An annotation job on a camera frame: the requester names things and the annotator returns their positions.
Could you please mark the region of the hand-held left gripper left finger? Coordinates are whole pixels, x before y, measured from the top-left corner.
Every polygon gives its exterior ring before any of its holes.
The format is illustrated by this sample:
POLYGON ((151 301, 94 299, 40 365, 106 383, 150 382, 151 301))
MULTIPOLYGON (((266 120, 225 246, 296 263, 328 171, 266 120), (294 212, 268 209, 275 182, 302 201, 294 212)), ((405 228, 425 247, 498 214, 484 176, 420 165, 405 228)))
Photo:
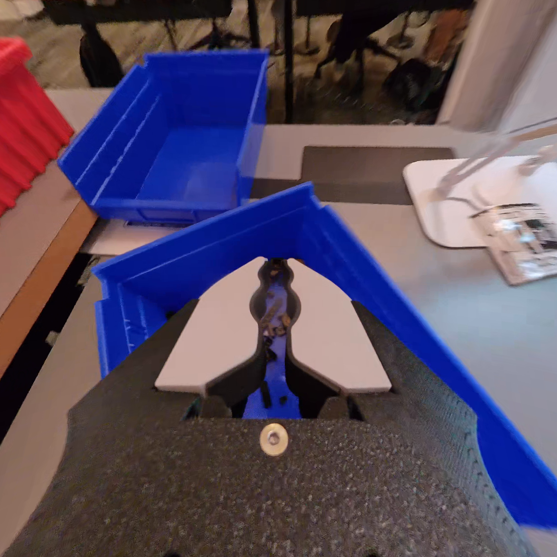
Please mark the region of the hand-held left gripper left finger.
POLYGON ((202 294, 155 381, 159 391, 205 395, 211 381, 255 355, 259 323, 250 303, 265 262, 252 259, 202 294))

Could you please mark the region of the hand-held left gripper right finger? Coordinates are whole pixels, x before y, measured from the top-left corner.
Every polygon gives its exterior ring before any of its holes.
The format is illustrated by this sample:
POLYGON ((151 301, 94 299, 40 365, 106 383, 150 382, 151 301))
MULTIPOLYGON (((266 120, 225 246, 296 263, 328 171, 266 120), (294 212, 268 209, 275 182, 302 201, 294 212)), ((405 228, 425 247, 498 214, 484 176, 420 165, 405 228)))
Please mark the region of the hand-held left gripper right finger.
POLYGON ((343 394, 388 392, 392 383, 352 299, 334 282, 290 258, 290 287, 299 302, 290 327, 296 363, 343 394))

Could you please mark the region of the blue plastic bin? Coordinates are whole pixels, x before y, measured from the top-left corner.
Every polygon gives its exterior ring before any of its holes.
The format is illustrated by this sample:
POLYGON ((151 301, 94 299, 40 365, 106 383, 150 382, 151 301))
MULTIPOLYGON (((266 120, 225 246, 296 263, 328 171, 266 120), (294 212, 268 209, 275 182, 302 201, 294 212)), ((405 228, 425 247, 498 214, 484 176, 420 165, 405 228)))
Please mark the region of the blue plastic bin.
POLYGON ((310 183, 192 225, 97 266, 104 379, 167 314, 256 256, 295 256, 362 303, 477 414, 487 472, 521 525, 556 528, 556 476, 310 183))
POLYGON ((145 55, 58 166, 103 219, 188 226, 250 198, 268 50, 145 55))

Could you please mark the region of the white booklet stand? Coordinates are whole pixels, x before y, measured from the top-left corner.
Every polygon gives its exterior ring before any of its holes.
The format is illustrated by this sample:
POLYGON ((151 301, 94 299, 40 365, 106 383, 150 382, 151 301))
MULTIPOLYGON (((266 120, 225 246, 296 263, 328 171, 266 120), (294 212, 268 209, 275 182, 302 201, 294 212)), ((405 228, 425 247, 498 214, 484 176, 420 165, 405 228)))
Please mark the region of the white booklet stand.
POLYGON ((425 236, 444 248, 484 248, 475 216, 534 204, 556 224, 556 119, 484 134, 470 155, 408 164, 403 178, 425 236))

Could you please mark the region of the red plastic bin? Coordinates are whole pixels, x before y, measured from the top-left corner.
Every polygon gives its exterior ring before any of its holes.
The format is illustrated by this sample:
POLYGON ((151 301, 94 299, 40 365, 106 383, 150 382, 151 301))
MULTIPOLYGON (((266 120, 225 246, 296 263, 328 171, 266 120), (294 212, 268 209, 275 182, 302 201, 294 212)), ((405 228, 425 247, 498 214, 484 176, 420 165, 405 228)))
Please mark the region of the red plastic bin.
POLYGON ((1 216, 74 133, 27 68, 31 57, 23 39, 1 38, 1 216))

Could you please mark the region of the pile of lego parts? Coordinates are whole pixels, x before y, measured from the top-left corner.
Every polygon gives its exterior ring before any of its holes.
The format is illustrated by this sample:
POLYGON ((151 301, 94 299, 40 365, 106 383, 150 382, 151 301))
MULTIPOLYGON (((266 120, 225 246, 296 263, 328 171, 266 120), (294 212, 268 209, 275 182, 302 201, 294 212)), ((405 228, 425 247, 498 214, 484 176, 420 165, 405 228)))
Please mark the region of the pile of lego parts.
POLYGON ((261 386, 262 403, 268 417, 291 418, 296 397, 286 382, 286 340, 290 318, 287 313, 287 269, 283 259, 273 258, 264 267, 265 313, 261 319, 266 356, 266 373, 261 386))

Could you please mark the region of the sticker sheet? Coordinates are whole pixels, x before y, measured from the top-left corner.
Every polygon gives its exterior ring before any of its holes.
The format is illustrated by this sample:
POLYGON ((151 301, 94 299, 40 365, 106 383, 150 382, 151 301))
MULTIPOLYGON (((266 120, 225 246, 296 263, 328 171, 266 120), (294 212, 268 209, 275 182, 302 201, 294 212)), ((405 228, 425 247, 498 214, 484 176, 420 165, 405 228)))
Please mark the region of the sticker sheet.
POLYGON ((541 205, 492 206, 470 220, 508 285, 556 277, 556 224, 541 205))

